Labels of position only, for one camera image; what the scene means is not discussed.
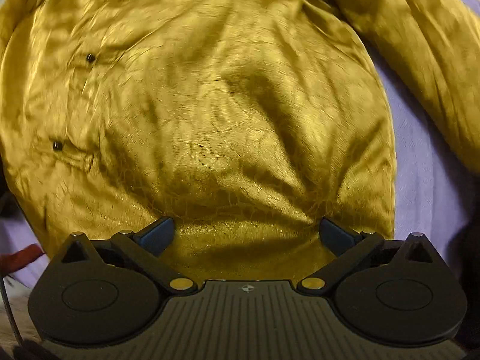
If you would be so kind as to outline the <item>red tag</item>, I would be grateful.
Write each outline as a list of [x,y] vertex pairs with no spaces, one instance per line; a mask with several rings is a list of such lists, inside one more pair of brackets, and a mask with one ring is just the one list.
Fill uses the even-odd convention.
[[38,244],[30,244],[14,253],[4,253],[0,256],[1,277],[18,272],[30,263],[35,262],[44,254]]

